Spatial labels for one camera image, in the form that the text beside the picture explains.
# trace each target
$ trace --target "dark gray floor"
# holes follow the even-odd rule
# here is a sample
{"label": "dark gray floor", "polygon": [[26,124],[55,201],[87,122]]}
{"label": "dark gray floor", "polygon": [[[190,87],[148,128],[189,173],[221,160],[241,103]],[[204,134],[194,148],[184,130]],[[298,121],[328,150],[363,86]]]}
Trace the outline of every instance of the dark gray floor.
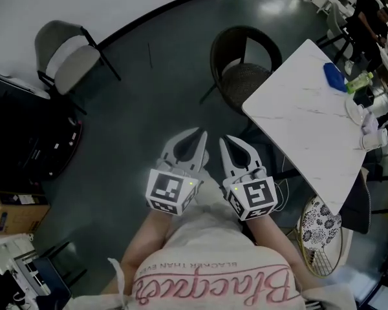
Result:
{"label": "dark gray floor", "polygon": [[[195,0],[139,26],[107,48],[122,82],[97,67],[77,89],[78,103],[88,112],[82,118],[82,141],[66,171],[45,184],[52,208],[34,241],[39,251],[64,240],[73,242],[72,251],[89,270],[72,288],[74,294],[99,293],[113,277],[106,258],[122,257],[146,216],[148,172],[172,135],[204,127],[211,156],[207,168],[222,180],[218,138],[238,134],[246,118],[231,111],[218,92],[202,106],[198,101],[213,83],[211,43],[232,25],[251,25],[268,34],[284,60],[306,39],[315,40],[327,30],[325,15],[304,0]],[[248,49],[247,59],[267,62],[255,45]],[[307,199],[301,178],[290,183],[297,191],[277,217],[283,225],[295,224]]]}

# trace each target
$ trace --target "blue object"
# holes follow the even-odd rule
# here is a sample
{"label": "blue object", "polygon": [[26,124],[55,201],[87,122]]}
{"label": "blue object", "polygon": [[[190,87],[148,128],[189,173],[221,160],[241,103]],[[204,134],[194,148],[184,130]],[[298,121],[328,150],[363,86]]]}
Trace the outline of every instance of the blue object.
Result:
{"label": "blue object", "polygon": [[347,87],[345,86],[345,77],[343,77],[343,74],[338,68],[336,68],[333,63],[328,62],[323,65],[323,70],[325,71],[329,86],[346,93]]}

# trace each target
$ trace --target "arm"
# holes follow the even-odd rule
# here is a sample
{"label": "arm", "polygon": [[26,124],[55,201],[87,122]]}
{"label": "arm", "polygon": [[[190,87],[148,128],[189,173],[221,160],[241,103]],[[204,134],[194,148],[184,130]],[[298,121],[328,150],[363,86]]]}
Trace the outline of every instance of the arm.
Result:
{"label": "arm", "polygon": [[375,32],[372,30],[372,28],[369,26],[368,24],[368,20],[365,16],[365,14],[363,12],[360,12],[358,14],[358,18],[360,19],[360,21],[362,22],[363,25],[365,25],[365,28],[367,28],[367,30],[369,31],[369,33],[371,34],[371,37],[375,40],[375,41],[378,41],[378,36],[375,34]]}
{"label": "arm", "polygon": [[[125,274],[125,295],[132,293],[134,276],[142,262],[164,245],[171,219],[170,214],[152,210],[132,239],[120,262]],[[118,284],[115,277],[102,294],[116,294],[117,292]]]}
{"label": "arm", "polygon": [[302,290],[319,287],[317,280],[303,263],[297,249],[269,215],[248,220],[247,225],[258,245],[271,248],[285,258],[296,280],[301,284]]}

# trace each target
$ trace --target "gray chair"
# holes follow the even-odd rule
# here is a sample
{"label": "gray chair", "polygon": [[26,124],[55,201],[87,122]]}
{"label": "gray chair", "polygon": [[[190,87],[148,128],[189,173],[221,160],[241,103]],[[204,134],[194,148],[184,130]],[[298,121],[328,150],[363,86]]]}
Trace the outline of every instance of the gray chair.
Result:
{"label": "gray chair", "polygon": [[[344,36],[345,33],[341,29],[343,26],[346,25],[347,22],[341,15],[341,12],[339,11],[339,7],[336,3],[331,4],[329,15],[327,17],[326,22],[328,24],[329,30],[327,31],[327,34],[322,38],[318,39],[316,43],[320,43],[325,39],[333,40],[338,36],[342,36],[342,38],[333,42],[334,46],[340,51],[345,46],[345,43],[349,39],[345,38]],[[342,54],[343,56],[345,56],[346,59],[349,59],[352,56],[352,52],[353,52],[353,47],[352,47],[352,44],[349,43],[346,49],[342,52]]]}
{"label": "gray chair", "polygon": [[[54,79],[46,75],[46,69],[52,56],[66,40],[75,36],[85,36],[89,45],[81,46],[69,55],[58,68]],[[101,63],[103,64],[102,60],[104,60],[116,78],[121,80],[94,39],[80,25],[64,21],[51,21],[38,32],[34,47],[39,79],[50,88],[55,88],[62,96],[69,93],[100,59]]]}

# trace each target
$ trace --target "marble tabletop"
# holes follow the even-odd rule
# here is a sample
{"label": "marble tabletop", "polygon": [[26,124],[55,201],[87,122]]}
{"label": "marble tabletop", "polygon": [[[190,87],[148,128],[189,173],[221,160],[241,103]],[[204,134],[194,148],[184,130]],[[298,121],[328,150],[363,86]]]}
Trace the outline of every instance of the marble tabletop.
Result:
{"label": "marble tabletop", "polygon": [[347,115],[348,94],[331,88],[330,59],[306,40],[243,104],[244,113],[276,144],[330,209],[339,213],[365,151]]}

